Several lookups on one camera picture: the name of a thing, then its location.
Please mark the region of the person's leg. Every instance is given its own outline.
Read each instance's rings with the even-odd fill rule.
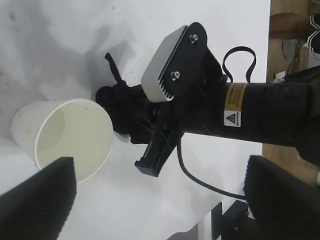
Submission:
[[[270,39],[298,39],[307,41],[317,29],[310,24],[309,16],[280,13],[270,17]]]

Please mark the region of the yellow warning sticker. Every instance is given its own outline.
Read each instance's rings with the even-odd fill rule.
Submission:
[[[229,127],[241,127],[241,111],[247,83],[232,83],[226,93],[223,123]]]

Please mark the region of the white cloth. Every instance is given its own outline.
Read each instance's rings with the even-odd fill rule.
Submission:
[[[13,143],[10,123],[23,105],[92,98],[115,84],[104,59],[110,52],[124,80],[140,82],[165,36],[182,25],[203,24],[208,47],[221,63],[236,46],[252,48],[252,82],[265,82],[270,0],[0,0],[0,194],[37,172]],[[244,82],[252,62],[235,53],[226,65]],[[79,184],[61,240],[165,240],[194,226],[223,196],[189,180],[176,151],[158,178],[134,166],[145,145],[116,134],[105,165]],[[259,143],[186,134],[182,154],[195,176],[239,193]]]

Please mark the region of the white paper cup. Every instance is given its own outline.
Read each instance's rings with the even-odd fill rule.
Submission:
[[[29,103],[13,117],[11,131],[39,170],[60,157],[73,157],[77,183],[99,170],[113,141],[109,115],[87,99]]]

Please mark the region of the black cylinder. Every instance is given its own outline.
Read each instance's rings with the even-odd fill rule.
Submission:
[[[208,98],[199,94],[189,103],[184,120],[185,131],[294,146],[296,130],[308,112],[309,85],[238,84],[225,83],[209,90],[203,89]],[[237,105],[235,109],[232,109],[232,102]]]

